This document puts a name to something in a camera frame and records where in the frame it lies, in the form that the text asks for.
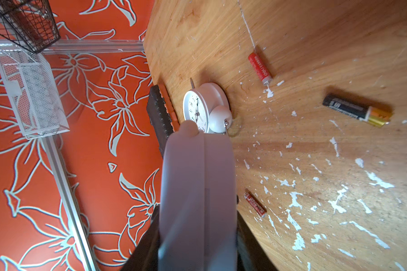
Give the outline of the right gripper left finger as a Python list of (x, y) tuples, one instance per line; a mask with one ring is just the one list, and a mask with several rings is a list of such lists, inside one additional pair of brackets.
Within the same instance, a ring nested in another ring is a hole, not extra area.
[(159, 246), (159, 205), (157, 205), (150, 219), (150, 227), (120, 271), (157, 271)]

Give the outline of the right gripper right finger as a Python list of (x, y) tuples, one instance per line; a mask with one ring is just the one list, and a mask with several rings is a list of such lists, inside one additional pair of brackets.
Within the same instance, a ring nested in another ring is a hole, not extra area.
[(278, 270), (266, 255), (239, 212), (237, 212), (236, 244), (238, 271)]

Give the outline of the light blue square alarm clock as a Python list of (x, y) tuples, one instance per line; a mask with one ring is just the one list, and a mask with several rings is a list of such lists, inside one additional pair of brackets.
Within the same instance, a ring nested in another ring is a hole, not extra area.
[(237, 195), (232, 143), (187, 120), (167, 140), (159, 211), (161, 271), (237, 268)]

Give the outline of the white twin-bell alarm clock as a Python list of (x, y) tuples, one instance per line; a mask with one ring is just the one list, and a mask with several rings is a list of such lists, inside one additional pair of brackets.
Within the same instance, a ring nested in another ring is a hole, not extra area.
[(187, 91), (183, 98), (185, 120), (193, 121), (199, 131), (226, 134), (233, 122), (232, 112), (223, 89), (207, 82)]

